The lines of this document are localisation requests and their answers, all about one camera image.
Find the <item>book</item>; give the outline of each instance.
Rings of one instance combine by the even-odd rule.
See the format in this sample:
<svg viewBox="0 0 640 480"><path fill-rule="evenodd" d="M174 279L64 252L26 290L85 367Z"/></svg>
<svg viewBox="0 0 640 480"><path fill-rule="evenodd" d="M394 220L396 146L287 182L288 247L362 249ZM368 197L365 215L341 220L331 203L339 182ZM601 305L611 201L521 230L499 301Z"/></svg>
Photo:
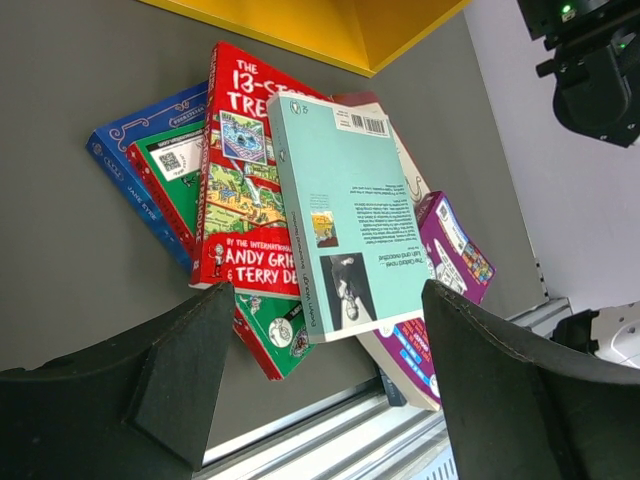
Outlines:
<svg viewBox="0 0 640 480"><path fill-rule="evenodd" d="M432 278L480 304L496 270L462 229L444 192L429 193L416 216Z"/></svg>
<svg viewBox="0 0 640 480"><path fill-rule="evenodd" d="M302 304L236 294L234 330L269 380L283 380L311 352Z"/></svg>
<svg viewBox="0 0 640 480"><path fill-rule="evenodd" d="M195 288L231 281L242 294L300 298L266 110L282 90L325 98L232 45L213 49Z"/></svg>
<svg viewBox="0 0 640 480"><path fill-rule="evenodd" d="M133 142L127 157L180 243L193 257L204 122Z"/></svg>
<svg viewBox="0 0 640 480"><path fill-rule="evenodd" d="M427 193L416 209L431 278L480 303L495 274L460 226L443 192ZM423 318L358 335L365 350L385 370L409 404L429 410L441 406L438 381Z"/></svg>
<svg viewBox="0 0 640 480"><path fill-rule="evenodd" d="M170 130L138 140L127 149L165 218L179 226L177 231L186 229L181 238L194 238L202 127L198 122ZM235 300L234 331L267 378L283 380L312 349L300 302L240 294Z"/></svg>
<svg viewBox="0 0 640 480"><path fill-rule="evenodd" d="M125 152L136 140L204 120L206 98L207 82L203 82L96 128L86 144L87 151L97 164L158 240L187 271L191 270L191 257L151 198Z"/></svg>
<svg viewBox="0 0 640 480"><path fill-rule="evenodd" d="M409 405L440 410L440 390L422 318L358 335L358 341Z"/></svg>
<svg viewBox="0 0 640 480"><path fill-rule="evenodd" d="M311 342L420 317L426 252L387 117L290 92L267 109Z"/></svg>
<svg viewBox="0 0 640 480"><path fill-rule="evenodd" d="M362 112L384 114L382 105L374 92L359 92L359 93L343 93L332 95L331 98L336 103L345 105L347 107L355 107ZM425 182L422 174L418 170L413 157L407 150L402 138L396 132L396 129L391 125L391 134L396 141L396 147L398 149L398 157L402 164L402 170L404 171L404 178L409 188L409 195L414 207L418 206L422 198L429 192L427 183Z"/></svg>

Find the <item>red book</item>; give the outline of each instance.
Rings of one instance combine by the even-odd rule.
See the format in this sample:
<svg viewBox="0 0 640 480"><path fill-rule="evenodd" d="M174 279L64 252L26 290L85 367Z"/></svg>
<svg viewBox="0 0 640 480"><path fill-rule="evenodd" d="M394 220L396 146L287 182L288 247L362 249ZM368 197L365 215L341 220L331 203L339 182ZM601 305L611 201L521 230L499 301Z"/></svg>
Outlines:
<svg viewBox="0 0 640 480"><path fill-rule="evenodd" d="M228 43L211 55L191 286L299 298L267 119L278 91L328 97Z"/></svg>

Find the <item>green book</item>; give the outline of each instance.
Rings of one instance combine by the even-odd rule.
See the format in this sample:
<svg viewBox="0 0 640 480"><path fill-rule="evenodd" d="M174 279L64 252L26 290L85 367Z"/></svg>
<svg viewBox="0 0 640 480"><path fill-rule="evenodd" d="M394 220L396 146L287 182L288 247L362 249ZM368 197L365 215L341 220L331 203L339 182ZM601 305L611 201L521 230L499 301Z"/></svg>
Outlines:
<svg viewBox="0 0 640 480"><path fill-rule="evenodd" d="M218 132L212 132L212 139L217 137ZM202 144L203 125L198 122L144 138L127 150L129 161L190 255L195 243ZM227 229L231 227L245 230L242 222ZM270 380L284 379L313 348L297 300L237 294L234 330Z"/></svg>

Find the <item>purple book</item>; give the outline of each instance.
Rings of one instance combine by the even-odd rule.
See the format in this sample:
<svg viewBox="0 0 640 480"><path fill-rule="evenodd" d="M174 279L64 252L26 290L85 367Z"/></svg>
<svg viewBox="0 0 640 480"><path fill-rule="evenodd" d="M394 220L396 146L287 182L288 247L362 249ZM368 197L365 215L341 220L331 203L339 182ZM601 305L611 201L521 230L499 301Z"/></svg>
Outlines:
<svg viewBox="0 0 640 480"><path fill-rule="evenodd" d="M422 244L427 249L431 278L479 304L495 268L464 233L447 196L431 192L416 207Z"/></svg>
<svg viewBox="0 0 640 480"><path fill-rule="evenodd" d="M460 227L443 192L432 192L416 207L430 278L437 278L480 303L495 269ZM431 410L441 406L429 338L421 318L358 335L358 340L406 397Z"/></svg>

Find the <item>blue book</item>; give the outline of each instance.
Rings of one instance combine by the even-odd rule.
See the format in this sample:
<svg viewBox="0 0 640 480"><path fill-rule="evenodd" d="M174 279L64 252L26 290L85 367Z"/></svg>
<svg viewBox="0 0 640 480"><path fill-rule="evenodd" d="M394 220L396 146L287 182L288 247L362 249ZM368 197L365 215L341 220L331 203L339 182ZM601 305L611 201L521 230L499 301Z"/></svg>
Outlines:
<svg viewBox="0 0 640 480"><path fill-rule="evenodd" d="M208 82L97 128L86 148L155 236L191 272L191 258L129 164L126 150L136 140L204 120Z"/></svg>
<svg viewBox="0 0 640 480"><path fill-rule="evenodd" d="M267 110L311 342L422 317L427 256L387 117L289 92Z"/></svg>

